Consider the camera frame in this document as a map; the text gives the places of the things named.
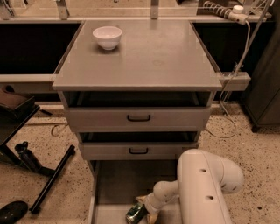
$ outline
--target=speckled floor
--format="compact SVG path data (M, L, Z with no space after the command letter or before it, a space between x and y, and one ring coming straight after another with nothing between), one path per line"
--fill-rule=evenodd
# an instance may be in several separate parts
M237 224L280 223L280 128L263 128L258 133L252 133L252 123L242 108L238 104L227 105L227 108L237 125L236 135L218 138L205 130L201 133L199 147L234 160L244 172L245 184L241 191L225 195L232 220ZM60 117L62 113L59 110L54 110L52 117L40 113L28 123L65 121L64 117ZM207 128L224 137L234 133L234 125L217 107L213 107ZM13 149L16 144L28 141L29 148L43 166L55 169L69 145L77 146L77 140L68 127L58 136L52 136L51 129L52 125L25 125L8 145ZM28 212L19 224L87 223L94 179L77 148L76 152L46 197L41 212L37 215ZM0 164L0 207L14 200L24 200L31 206L46 181L47 177Z

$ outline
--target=drawer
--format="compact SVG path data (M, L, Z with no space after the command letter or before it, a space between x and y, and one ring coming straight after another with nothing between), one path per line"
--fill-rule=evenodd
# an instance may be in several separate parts
M192 143L80 143L85 160L147 160L178 159L188 149L198 148Z
M203 130L210 107L201 108L66 108L74 132Z

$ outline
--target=black handle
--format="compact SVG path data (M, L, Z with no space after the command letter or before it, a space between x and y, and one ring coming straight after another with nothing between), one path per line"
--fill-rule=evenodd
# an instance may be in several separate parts
M145 151L138 151L138 152L135 152L135 151L133 151L132 148L129 148L129 153L133 154L133 155L136 155L136 154L147 154L148 151L149 151L149 148L146 148Z
M130 115L126 117L130 122L148 122L151 119L151 115L148 115L147 118L131 118Z

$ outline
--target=cable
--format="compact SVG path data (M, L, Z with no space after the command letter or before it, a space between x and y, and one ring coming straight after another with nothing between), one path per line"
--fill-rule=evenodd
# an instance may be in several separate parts
M243 62L243 59L246 57L246 54L248 52L249 49L249 37L250 37L250 23L248 21L246 21L246 24L248 26L248 33L247 33L247 39L246 39L246 44L245 44L245 49L243 52L243 55L241 57L241 60L239 61L238 65L234 68L234 71L231 73L231 78L228 80L228 82L223 86L221 93L220 93L220 97L219 97L219 103L220 103L220 107L223 110L224 114L226 115L225 117L234 125L234 133L232 135L229 136L217 136L215 135L211 130L209 130L208 128L206 128L206 131L208 131L212 136L214 137L218 137L218 138L230 138L236 135L237 133L237 125L235 123L235 121L232 119L231 115L228 113L225 105L224 105L224 101L225 99L227 99L228 97L228 91L226 92L226 87L228 86L228 84L230 83L230 81L238 74L239 69L241 67L241 63Z

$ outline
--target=white robotic arm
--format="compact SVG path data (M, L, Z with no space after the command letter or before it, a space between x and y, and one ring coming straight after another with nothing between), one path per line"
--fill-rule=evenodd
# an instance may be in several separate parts
M242 170L233 161L187 150L178 161L178 180L156 183L143 203L149 216L157 217L164 205L179 197L184 224L228 224L232 221L222 193L238 192L243 182Z

